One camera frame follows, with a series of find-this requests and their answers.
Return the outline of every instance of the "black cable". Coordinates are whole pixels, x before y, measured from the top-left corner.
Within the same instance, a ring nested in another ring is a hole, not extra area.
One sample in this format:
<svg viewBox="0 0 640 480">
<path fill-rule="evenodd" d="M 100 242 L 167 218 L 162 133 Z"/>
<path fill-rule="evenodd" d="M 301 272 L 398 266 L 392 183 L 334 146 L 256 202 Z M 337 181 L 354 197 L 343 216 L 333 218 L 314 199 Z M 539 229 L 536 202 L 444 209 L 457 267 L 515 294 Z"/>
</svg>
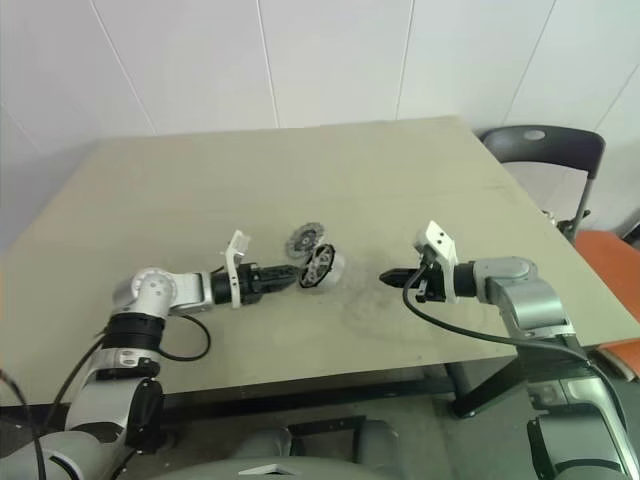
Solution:
<svg viewBox="0 0 640 480">
<path fill-rule="evenodd" d="M 44 454 L 42 453 L 42 444 L 40 443 L 40 435 L 38 435 L 38 429 L 36 428 L 36 424 L 33 421 L 33 416 L 31 415 L 31 407 L 27 403 L 27 400 L 24 398 L 20 387 L 18 384 L 2 369 L 0 369 L 0 380 L 7 384 L 7 386 L 11 389 L 20 403 L 24 407 L 25 414 L 27 417 L 27 422 L 29 423 L 29 428 L 31 429 L 31 436 L 33 437 L 33 447 L 36 450 L 36 465 L 38 467 L 38 480 L 46 480 L 47 479 L 47 470 L 44 466 Z"/>
<path fill-rule="evenodd" d="M 89 350 L 87 350 L 87 352 L 82 356 L 82 358 L 78 361 L 78 363 L 76 363 L 76 366 L 73 367 L 73 370 L 71 370 L 71 373 L 69 373 L 69 376 L 60 387 L 60 390 L 58 390 L 58 393 L 56 394 L 56 398 L 53 400 L 53 403 L 49 408 L 49 412 L 47 413 L 47 418 L 45 419 L 44 424 L 42 425 L 43 433 L 45 434 L 47 433 L 49 424 L 51 423 L 51 420 L 53 419 L 53 416 L 55 415 L 56 410 L 58 410 L 58 407 L 60 407 L 60 403 L 62 402 L 62 397 L 64 397 L 64 394 L 67 393 L 67 390 L 71 386 L 71 383 L 73 382 L 74 378 L 76 378 L 76 375 L 78 375 L 78 372 L 80 371 L 82 366 L 87 362 L 87 360 L 93 354 L 93 352 L 95 352 L 98 349 L 98 347 L 102 344 L 102 339 L 103 337 L 102 335 L 100 335 L 100 338 L 98 339 L 98 341 L 93 345 L 91 345 Z"/>
<path fill-rule="evenodd" d="M 476 332 L 474 330 L 468 330 L 466 328 L 457 327 L 455 325 L 451 325 L 449 323 L 443 322 L 442 320 L 438 320 L 437 318 L 424 313 L 422 310 L 418 309 L 415 305 L 413 305 L 411 303 L 411 300 L 409 299 L 409 289 L 424 274 L 426 269 L 427 269 L 427 266 L 422 265 L 418 270 L 416 270 L 416 272 L 411 276 L 411 278 L 407 280 L 407 282 L 404 284 L 404 287 L 402 288 L 402 301 L 404 302 L 405 306 L 409 310 L 411 310 L 412 313 L 414 313 L 421 319 L 426 320 L 427 322 L 437 327 L 443 328 L 453 333 L 457 333 L 459 335 L 476 338 L 478 340 L 484 340 L 486 342 L 503 343 L 505 345 L 512 345 L 514 347 L 540 348 L 544 350 L 553 350 L 556 352 L 565 353 L 574 358 L 582 360 L 587 364 L 587 367 L 593 370 L 593 372 L 596 375 L 598 375 L 598 377 L 600 377 L 600 379 L 603 381 L 605 387 L 607 388 L 607 390 L 609 391 L 609 394 L 611 395 L 611 398 L 613 399 L 613 403 L 615 404 L 615 407 L 616 407 L 616 412 L 620 417 L 620 422 L 622 423 L 622 426 L 624 427 L 624 429 L 627 430 L 627 417 L 625 415 L 624 408 L 622 407 L 622 402 L 620 402 L 620 398 L 618 397 L 618 393 L 616 392 L 615 387 L 611 383 L 611 380 L 609 380 L 609 378 L 606 376 L 606 374 L 597 365 L 594 365 L 591 362 L 591 360 L 589 360 L 589 358 L 587 358 L 585 355 L 582 355 L 579 352 L 576 352 L 574 350 L 571 350 L 570 348 L 567 348 L 555 343 L 547 343 L 539 340 L 521 340 L 517 338 L 501 337 L 498 335 L 490 335 L 488 333 Z"/>
<path fill-rule="evenodd" d="M 205 325 L 197 318 L 192 317 L 191 315 L 180 315 L 180 316 L 186 320 L 189 320 L 190 322 L 195 323 L 198 327 L 200 327 L 200 329 L 204 332 L 204 335 L 207 339 L 207 346 L 204 348 L 204 351 L 202 353 L 199 353 L 198 355 L 194 355 L 192 357 L 181 357 L 179 355 L 172 355 L 170 353 L 165 352 L 160 347 L 158 347 L 158 353 L 162 355 L 164 358 L 168 358 L 169 360 L 173 360 L 175 362 L 194 362 L 196 360 L 200 360 L 207 353 L 209 353 L 209 350 L 211 349 L 211 334 L 209 333 L 209 330 L 207 329 L 207 327 L 205 327 Z"/>
</svg>

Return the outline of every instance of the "wooden table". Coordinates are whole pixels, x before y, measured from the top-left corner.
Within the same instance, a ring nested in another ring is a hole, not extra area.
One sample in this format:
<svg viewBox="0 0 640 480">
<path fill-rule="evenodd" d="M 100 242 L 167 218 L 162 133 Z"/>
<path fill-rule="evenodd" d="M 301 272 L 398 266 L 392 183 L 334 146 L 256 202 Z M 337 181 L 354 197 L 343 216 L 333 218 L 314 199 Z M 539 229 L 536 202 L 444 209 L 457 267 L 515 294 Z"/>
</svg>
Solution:
<svg viewBox="0 0 640 480">
<path fill-rule="evenodd" d="M 583 344 L 638 336 L 638 324 L 527 194 L 467 127 L 444 117 L 104 142 L 3 259 L 3 367 L 30 402 L 50 402 L 106 324 L 122 279 L 151 265 L 215 269 L 236 228 L 253 237 L 248 261 L 290 263 L 284 244 L 309 221 L 323 223 L 347 258 L 339 286 L 322 295 L 290 288 L 201 315 L 211 353 L 165 361 L 165 391 L 513 353 L 426 324 L 378 280 L 416 265 L 411 244 L 431 219 L 456 240 L 460 261 L 535 261 Z M 424 308 L 505 334 L 495 308 L 474 299 Z M 192 354 L 202 343 L 188 322 L 168 322 L 165 350 Z"/>
</svg>

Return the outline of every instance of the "white wall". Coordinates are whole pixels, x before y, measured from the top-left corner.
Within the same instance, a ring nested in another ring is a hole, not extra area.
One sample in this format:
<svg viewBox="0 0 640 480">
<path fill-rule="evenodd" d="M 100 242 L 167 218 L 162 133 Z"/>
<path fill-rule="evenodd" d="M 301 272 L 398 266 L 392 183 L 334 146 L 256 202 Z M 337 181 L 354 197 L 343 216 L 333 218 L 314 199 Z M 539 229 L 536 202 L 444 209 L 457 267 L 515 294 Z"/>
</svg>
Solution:
<svg viewBox="0 0 640 480">
<path fill-rule="evenodd" d="M 0 6 L 0 249 L 102 137 L 442 114 L 477 130 L 597 130 L 608 149 L 588 225 L 620 228 L 639 214 L 637 0 Z M 541 206 L 574 208 L 579 176 L 516 170 Z"/>
</svg>

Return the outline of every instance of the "silver robot arm segment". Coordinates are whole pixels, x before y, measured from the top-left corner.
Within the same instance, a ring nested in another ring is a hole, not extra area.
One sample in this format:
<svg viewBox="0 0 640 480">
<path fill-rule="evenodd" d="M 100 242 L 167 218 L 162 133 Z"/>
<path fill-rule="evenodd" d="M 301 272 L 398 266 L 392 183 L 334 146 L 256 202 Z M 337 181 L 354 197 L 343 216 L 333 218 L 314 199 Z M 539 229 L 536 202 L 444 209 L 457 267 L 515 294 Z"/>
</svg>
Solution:
<svg viewBox="0 0 640 480">
<path fill-rule="evenodd" d="M 518 257 L 458 264 L 453 240 L 435 222 L 418 235 L 414 247 L 426 267 L 410 286 L 418 289 L 418 302 L 477 297 L 498 307 L 511 338 L 548 342 L 577 354 L 517 347 L 531 404 L 545 412 L 527 429 L 539 478 L 560 478 L 571 468 L 588 467 L 593 478 L 601 478 L 598 475 L 606 470 L 640 479 L 612 394 L 586 360 L 560 298 L 538 277 L 536 265 Z M 402 288 L 415 273 L 416 269 L 396 268 L 380 280 Z"/>
<path fill-rule="evenodd" d="M 168 317 L 219 304 L 254 304 L 296 282 L 295 266 L 240 264 L 246 238 L 234 235 L 226 271 L 175 274 L 146 268 L 116 288 L 101 347 L 89 359 L 65 431 L 41 438 L 48 480 L 110 479 L 128 455 L 152 453 L 162 444 L 164 397 L 155 377 Z M 35 465 L 32 444 L 0 459 L 3 480 L 37 478 Z"/>
</svg>

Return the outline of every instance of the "chair backrest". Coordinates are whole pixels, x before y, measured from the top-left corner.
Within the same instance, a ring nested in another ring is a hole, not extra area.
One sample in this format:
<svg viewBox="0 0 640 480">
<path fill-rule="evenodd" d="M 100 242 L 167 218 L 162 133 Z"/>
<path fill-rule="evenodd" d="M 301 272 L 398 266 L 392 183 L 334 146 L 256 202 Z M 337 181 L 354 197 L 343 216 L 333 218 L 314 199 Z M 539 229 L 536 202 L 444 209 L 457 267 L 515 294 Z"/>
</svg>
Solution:
<svg viewBox="0 0 640 480">
<path fill-rule="evenodd" d="M 551 163 L 584 170 L 590 180 L 596 178 L 605 147 L 597 133 L 548 125 L 494 128 L 480 140 L 500 163 Z"/>
</svg>

